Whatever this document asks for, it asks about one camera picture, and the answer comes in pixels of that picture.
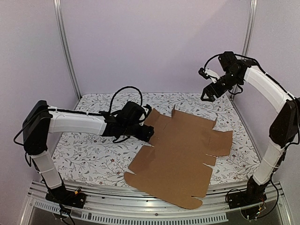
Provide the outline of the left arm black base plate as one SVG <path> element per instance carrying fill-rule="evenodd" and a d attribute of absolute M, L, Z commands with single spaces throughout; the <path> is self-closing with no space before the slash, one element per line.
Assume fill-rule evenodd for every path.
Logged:
<path fill-rule="evenodd" d="M 50 189 L 45 199 L 54 203 L 61 203 L 66 206 L 82 209 L 85 205 L 87 195 L 85 193 L 70 191 L 65 188 Z"/>

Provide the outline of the brown cardboard box sheet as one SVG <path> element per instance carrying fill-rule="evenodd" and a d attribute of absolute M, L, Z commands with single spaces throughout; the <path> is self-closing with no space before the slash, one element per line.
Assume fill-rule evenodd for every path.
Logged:
<path fill-rule="evenodd" d="M 154 135 L 124 173 L 125 182 L 185 209 L 197 209 L 206 196 L 217 157 L 230 154 L 232 131 L 217 131 L 216 121 L 172 110 L 152 110 L 145 121 Z"/>

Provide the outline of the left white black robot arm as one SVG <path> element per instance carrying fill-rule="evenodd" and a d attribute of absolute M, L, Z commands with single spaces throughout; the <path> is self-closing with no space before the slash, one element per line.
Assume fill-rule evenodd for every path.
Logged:
<path fill-rule="evenodd" d="M 66 203 L 74 194 L 68 191 L 57 171 L 47 147 L 49 133 L 87 133 L 104 137 L 115 137 L 119 143 L 121 136 L 134 137 L 149 142 L 154 135 L 154 127 L 145 125 L 152 108 L 127 102 L 121 110 L 100 111 L 99 113 L 81 112 L 51 107 L 45 100 L 36 103 L 15 135 L 13 142 L 31 157 L 36 170 L 45 185 L 59 203 Z"/>

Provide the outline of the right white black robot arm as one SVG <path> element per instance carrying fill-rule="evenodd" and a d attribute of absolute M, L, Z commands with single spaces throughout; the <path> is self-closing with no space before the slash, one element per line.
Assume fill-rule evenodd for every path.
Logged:
<path fill-rule="evenodd" d="M 225 51 L 207 61 L 213 59 L 218 60 L 224 74 L 218 75 L 209 69 L 208 63 L 199 69 L 200 76 L 211 80 L 211 83 L 203 88 L 202 101 L 214 102 L 227 92 L 232 95 L 241 94 L 242 86 L 247 83 L 268 101 L 276 114 L 269 128 L 268 147 L 242 195 L 244 203 L 253 204 L 263 195 L 274 172 L 284 161 L 288 148 L 300 143 L 295 140 L 300 137 L 300 99 L 271 77 L 254 58 Z"/>

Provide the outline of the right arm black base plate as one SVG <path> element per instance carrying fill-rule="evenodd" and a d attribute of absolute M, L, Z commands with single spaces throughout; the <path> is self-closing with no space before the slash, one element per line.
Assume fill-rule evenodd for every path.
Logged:
<path fill-rule="evenodd" d="M 258 195 L 248 195 L 246 191 L 238 189 L 231 189 L 225 195 L 225 201 L 228 203 L 230 209 L 249 206 L 252 204 L 264 202 L 267 200 L 265 193 Z"/>

